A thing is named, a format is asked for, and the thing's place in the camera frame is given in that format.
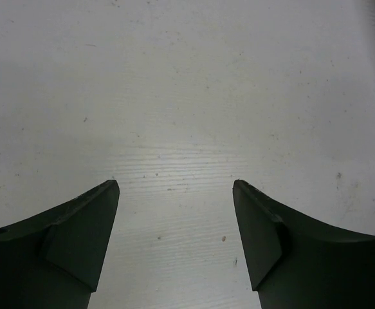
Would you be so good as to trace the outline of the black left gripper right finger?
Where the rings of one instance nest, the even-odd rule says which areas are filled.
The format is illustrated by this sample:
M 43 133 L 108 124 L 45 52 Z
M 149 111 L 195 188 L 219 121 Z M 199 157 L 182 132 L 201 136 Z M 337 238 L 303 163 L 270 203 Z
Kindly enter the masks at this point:
M 233 204 L 263 308 L 375 308 L 375 236 L 316 220 L 244 180 Z

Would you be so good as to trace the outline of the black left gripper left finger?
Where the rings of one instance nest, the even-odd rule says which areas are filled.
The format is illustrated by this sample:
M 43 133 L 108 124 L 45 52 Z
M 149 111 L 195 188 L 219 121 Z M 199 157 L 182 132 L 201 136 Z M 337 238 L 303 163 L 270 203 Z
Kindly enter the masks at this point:
M 108 180 L 0 228 L 0 308 L 87 308 L 96 292 L 120 189 Z

